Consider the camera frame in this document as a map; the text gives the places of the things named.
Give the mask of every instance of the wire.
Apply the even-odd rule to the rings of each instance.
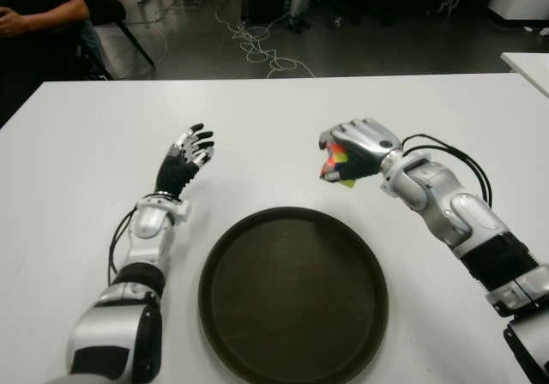
[[[452,147],[451,145],[445,143],[444,141],[439,140],[439,139],[437,139],[435,137],[432,137],[430,135],[427,135],[427,134],[410,135],[409,137],[406,137],[402,141],[402,145],[404,146],[409,140],[412,140],[413,138],[416,138],[416,137],[427,138],[429,140],[435,141],[436,143],[440,144],[443,147],[429,146],[429,145],[416,146],[416,147],[412,147],[412,148],[408,149],[404,153],[405,156],[410,154],[412,151],[420,150],[420,149],[427,149],[427,148],[428,149],[439,150],[439,151],[444,151],[446,153],[449,153],[449,154],[453,155],[454,157],[456,157],[460,161],[462,161],[464,164],[466,164],[473,171],[474,175],[479,180],[480,189],[482,190],[483,200],[490,207],[492,207],[492,202],[493,202],[492,185],[490,184],[490,180],[489,180],[488,176],[486,175],[486,173],[482,169],[482,167],[479,165],[479,163],[477,163],[474,159],[472,159],[468,154],[464,153],[462,150],[460,150],[458,148],[455,148],[455,147]]]
[[[124,215],[124,218],[120,221],[117,229],[114,231],[114,234],[112,235],[111,245],[109,246],[109,261],[106,269],[108,285],[111,285],[111,270],[115,274],[118,273],[118,270],[114,265],[114,249],[116,248],[118,241],[120,240],[120,238],[122,237],[126,229],[128,228],[128,225],[130,225],[130,221],[134,216],[136,209],[137,207],[133,207],[128,213],[126,213],[126,215]]]
[[[246,61],[248,63],[258,64],[266,63],[268,61],[268,65],[271,70],[268,72],[266,78],[270,78],[271,75],[275,73],[294,71],[299,67],[304,68],[305,70],[307,70],[311,77],[316,78],[311,69],[307,67],[307,65],[305,65],[303,62],[293,58],[279,57],[278,52],[275,48],[265,50],[261,45],[263,41],[267,40],[270,37],[271,27],[275,23],[284,20],[289,15],[288,13],[285,13],[282,17],[277,18],[266,27],[246,28],[244,24],[241,24],[235,29],[231,27],[230,22],[222,20],[219,17],[220,8],[224,5],[226,5],[226,3],[221,3],[215,10],[215,20],[220,24],[226,25],[227,30],[229,30],[229,32],[232,34],[232,39],[243,40],[240,43],[240,49],[246,53]],[[252,34],[252,32],[255,32],[256,30],[260,30],[260,33],[257,35]]]

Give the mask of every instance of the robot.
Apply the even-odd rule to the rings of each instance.
[[[212,133],[197,133],[201,128],[191,127],[171,146],[156,191],[138,201],[121,223],[130,228],[126,262],[75,328],[68,350],[70,375],[51,384],[150,382],[157,375],[160,297],[172,228],[188,208],[178,196],[213,154],[213,142],[202,141]],[[467,192],[448,167],[426,153],[404,152],[398,138],[373,119],[338,124],[320,134],[319,145],[322,150],[338,146],[347,156],[339,167],[323,169],[325,181],[381,173],[383,191],[423,218],[433,236],[488,290],[486,299],[500,316],[513,316],[504,338],[528,379],[549,383],[549,266],[539,264],[488,203]],[[109,267],[114,267],[112,260]]]
[[[311,0],[292,0],[290,2],[290,21],[288,26],[295,33],[301,33],[302,28],[309,28],[311,24],[303,16],[309,9]]]

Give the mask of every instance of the white table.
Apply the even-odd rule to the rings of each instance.
[[[317,178],[319,132],[363,116],[473,154],[492,179],[495,211],[549,261],[549,101],[517,74],[50,83],[0,130],[0,382],[63,373],[71,328],[106,285],[116,224],[196,122],[215,131],[217,153],[184,192],[193,211],[173,246],[155,382],[238,382],[200,332],[198,280],[224,231],[276,206],[342,220],[383,267],[388,330],[354,384],[526,382],[502,337],[506,321],[422,219],[379,189],[380,177],[352,190]],[[478,191],[459,161],[437,159]]]
[[[501,58],[549,97],[549,53],[504,52]]]

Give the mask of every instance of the brown round tray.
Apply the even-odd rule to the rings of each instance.
[[[388,317],[368,245],[326,214],[296,207],[247,217],[210,253],[199,289],[208,342],[254,384],[340,384],[373,358]]]

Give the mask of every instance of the black cable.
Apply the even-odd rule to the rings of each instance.
[[[117,229],[114,231],[114,234],[112,235],[111,245],[109,246],[109,260],[106,268],[108,285],[111,285],[111,270],[115,274],[118,272],[116,266],[114,265],[114,249],[116,248],[118,241],[120,240],[120,238],[122,237],[126,229],[128,228],[128,225],[130,225],[131,218],[136,212],[136,209],[137,207],[133,207],[131,211],[129,211],[128,213],[126,213],[126,215],[124,215],[124,218],[120,221]]]
[[[446,142],[444,142],[442,140],[439,140],[439,139],[437,139],[437,138],[435,138],[431,135],[427,135],[427,134],[410,135],[409,137],[406,137],[402,141],[402,145],[404,146],[407,141],[409,141],[413,138],[416,138],[416,137],[427,138],[429,140],[437,142],[438,144],[441,144],[442,146],[447,147],[452,152],[451,153],[452,155],[454,155],[455,157],[457,157],[458,159],[463,161],[465,164],[467,164],[469,166],[469,168],[471,168],[473,171],[476,170],[475,175],[479,179],[479,182],[481,183],[482,180],[484,180],[484,183],[486,184],[486,187],[487,187],[487,197],[486,197],[485,201],[490,207],[492,207],[492,202],[493,202],[492,185],[490,184],[490,179],[488,178],[488,176],[486,175],[486,173],[482,169],[482,167],[479,165],[479,163],[477,163],[473,158],[471,158],[467,153],[464,153],[462,150],[460,150],[458,148],[455,148],[455,147],[451,146],[450,144],[447,144]]]
[[[433,149],[433,150],[439,150],[439,151],[444,151],[450,155],[453,155],[454,157],[458,158],[460,161],[462,161],[466,166],[468,166],[471,171],[473,171],[474,175],[477,177],[477,179],[479,180],[479,184],[480,184],[480,189],[482,191],[482,199],[487,203],[489,204],[490,206],[491,205],[491,195],[490,195],[490,192],[489,191],[486,191],[486,186],[485,186],[485,182],[483,180],[483,176],[482,176],[482,173],[480,171],[478,171],[477,168],[475,168],[475,163],[474,163],[474,160],[471,160],[471,159],[468,159],[468,158],[463,158],[460,154],[460,151],[459,150],[455,150],[453,147],[440,147],[440,146],[430,146],[430,145],[424,145],[424,146],[417,146],[417,147],[413,147],[413,148],[410,148],[409,150],[407,150],[404,155],[408,155],[409,153],[411,153],[412,151],[414,150],[420,150],[420,149]]]

